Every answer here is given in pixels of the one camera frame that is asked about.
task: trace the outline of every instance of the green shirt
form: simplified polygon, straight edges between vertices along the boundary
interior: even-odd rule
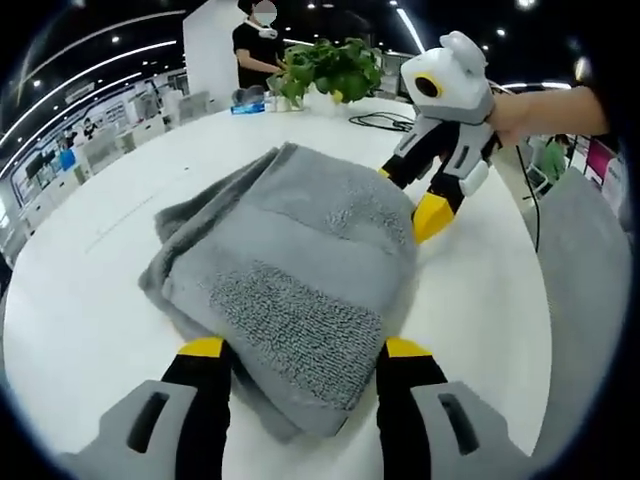
[[[556,183],[566,170],[564,148],[557,142],[551,142],[547,145],[538,168],[547,176],[551,185]]]

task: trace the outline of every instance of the white table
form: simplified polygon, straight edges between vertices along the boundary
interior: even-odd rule
[[[367,100],[356,113],[411,114]],[[186,200],[284,141],[379,168],[400,134],[307,112],[231,117],[223,112],[167,133],[93,177],[56,210],[18,259],[4,332],[19,405],[53,451],[76,452],[98,419],[146,379],[159,379],[183,345],[137,288],[160,248],[153,215]],[[426,180],[407,192],[418,200]],[[506,186],[492,171],[453,225],[420,249],[419,286],[402,335],[432,350],[507,419],[531,453],[549,391],[551,330],[542,275]],[[226,478],[379,478],[382,457],[369,389],[330,440],[283,446],[231,400]]]

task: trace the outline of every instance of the black ceiling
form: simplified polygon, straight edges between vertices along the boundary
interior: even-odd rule
[[[104,84],[141,71],[145,76],[182,66],[182,20],[204,0],[66,0],[37,6],[26,0],[15,3],[15,13],[5,21],[13,28],[0,33],[4,48],[0,51],[2,105],[0,130],[6,132],[26,110],[47,92],[79,72],[124,52],[159,42],[177,40],[175,46],[159,48],[114,62],[87,75],[82,81],[102,79]],[[314,34],[340,40],[345,36],[368,33],[385,49],[415,54],[412,37],[388,0],[333,0],[334,8],[323,8],[327,0],[279,1],[274,25],[285,37],[313,41]],[[571,81],[573,65],[579,57],[571,36],[572,17],[559,14],[556,0],[537,0],[534,8],[523,11],[517,0],[441,1],[398,0],[426,48],[437,44],[438,37],[451,30],[461,30],[481,45],[487,45],[488,76],[499,82]],[[143,16],[185,10],[138,21],[108,31],[83,42],[38,68],[74,42],[100,30]],[[504,28],[506,36],[496,33]],[[118,36],[117,43],[112,42]],[[143,66],[142,61],[149,62]],[[33,80],[42,82],[35,88]],[[64,93],[82,81],[43,103],[29,115],[0,147],[0,159],[8,159],[19,147],[19,137],[28,138],[54,116],[53,106],[63,105]]]

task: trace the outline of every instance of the black cable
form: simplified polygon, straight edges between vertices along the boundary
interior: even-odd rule
[[[527,186],[529,187],[529,192],[531,193],[531,198],[533,199],[533,204],[536,207],[536,253],[538,253],[538,249],[540,248],[540,206],[538,205],[538,198],[533,192],[533,187],[531,186],[529,175],[527,175],[527,168],[524,166],[524,160],[522,159],[522,153],[520,152],[519,145],[516,145],[516,152],[518,152],[518,158],[520,159],[522,173],[524,174],[524,178],[527,181]]]
[[[367,121],[374,118],[391,122],[391,125],[379,125]],[[374,112],[367,115],[356,115],[355,117],[351,117],[349,119],[349,122],[353,123],[354,125],[360,125],[361,127],[380,128],[382,130],[389,130],[391,132],[406,133],[410,132],[413,128],[413,120],[411,120],[409,117],[405,117],[404,115],[393,112]]]

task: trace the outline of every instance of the folded towel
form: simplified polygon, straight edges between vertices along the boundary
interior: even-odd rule
[[[160,212],[140,286],[186,340],[229,342],[274,436],[332,436],[413,278],[413,209],[375,171],[285,144]]]

